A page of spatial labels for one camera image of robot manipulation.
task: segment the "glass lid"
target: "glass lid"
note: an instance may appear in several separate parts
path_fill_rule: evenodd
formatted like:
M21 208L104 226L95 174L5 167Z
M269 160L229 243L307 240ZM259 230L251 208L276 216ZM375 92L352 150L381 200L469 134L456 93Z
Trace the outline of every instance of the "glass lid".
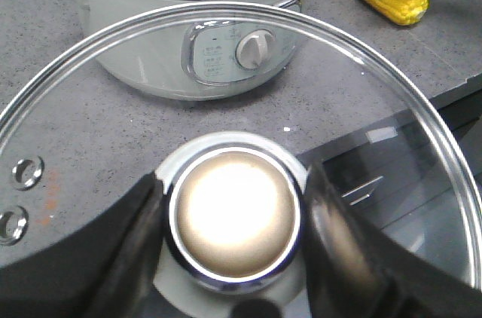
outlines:
M234 244L257 223L269 223L262 240L283 253L266 255L262 267L207 261L200 289L226 274L233 274L229 283L251 281L292 254L294 235L279 221L298 227L292 197L302 194L313 164L386 235L480 288L477 188L428 100L345 32L294 11L236 2L180 5L117 23L76 44L23 88L0 116L0 269L79 231L153 171L163 192L178 199L169 216L178 219L175 242L184 239L188 250L179 248L181 254L201 264L218 246L197 235L205 221L185 223L179 211L189 217L201 209L192 201L204 188L203 168L238 158L243 166L257 164L269 181L241 167L216 170L210 179L217 192L202 200L203 216L225 204L219 186L235 186L245 205L229 219L244 224L243 232L227 228L216 241ZM281 184L277 191L290 210L276 205L279 219L267 222L255 212L272 203L265 192L271 183ZM204 231L222 230L229 219ZM182 274L176 269L170 279ZM190 306L163 291L159 275L162 264L154 285L176 312L223 316L223 307L197 314L199 302ZM287 308L290 314L301 316Z

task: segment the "white pot body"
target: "white pot body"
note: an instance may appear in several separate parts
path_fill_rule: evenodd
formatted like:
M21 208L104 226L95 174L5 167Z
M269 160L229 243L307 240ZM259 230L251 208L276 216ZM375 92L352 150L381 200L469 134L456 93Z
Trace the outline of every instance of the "white pot body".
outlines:
M134 15L183 4L185 0L75 0L85 35ZM268 5L288 2L300 10L304 0L235 0ZM158 96L172 99L217 99L251 90L276 75L289 61L293 35L263 26L275 37L269 60L247 69L237 59L237 48L259 26L230 23L203 28L177 26L124 42L97 59L115 77Z

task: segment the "lid knob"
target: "lid knob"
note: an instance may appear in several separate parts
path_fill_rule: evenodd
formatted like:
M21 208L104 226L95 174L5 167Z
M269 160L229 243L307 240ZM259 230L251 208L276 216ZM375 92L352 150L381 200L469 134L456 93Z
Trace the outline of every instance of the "lid knob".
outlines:
M296 240L300 211L293 181L262 152L211 151L188 166L172 196L177 243L208 275L262 277Z

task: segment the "control panel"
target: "control panel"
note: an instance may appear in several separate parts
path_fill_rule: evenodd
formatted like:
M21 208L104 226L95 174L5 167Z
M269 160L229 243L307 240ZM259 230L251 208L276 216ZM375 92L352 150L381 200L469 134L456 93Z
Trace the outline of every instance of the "control panel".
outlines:
M299 10L299 5L292 7ZM186 38L184 70L204 84L244 81L287 63L297 37L296 32L265 23L205 22Z

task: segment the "cooking pot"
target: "cooking pot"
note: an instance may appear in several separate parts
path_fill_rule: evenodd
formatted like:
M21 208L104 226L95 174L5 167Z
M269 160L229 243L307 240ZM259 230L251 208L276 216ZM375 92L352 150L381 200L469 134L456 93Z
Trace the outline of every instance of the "cooking pot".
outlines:
M207 22L276 26L297 53L249 93L196 102L137 93L92 61ZM0 172L5 318L133 316L119 312L153 282L167 317L246 316L260 300L288 318L480 307L461 303L481 287L482 218L451 132L375 50L297 12L193 3L91 35L0 115Z
M132 15L183 2L208 0L75 0L85 35ZM239 0L299 11L304 0ZM286 65L290 34L252 23L172 27L137 38L99 57L120 80L174 99L215 99L263 84ZM159 71L169 71L160 77Z

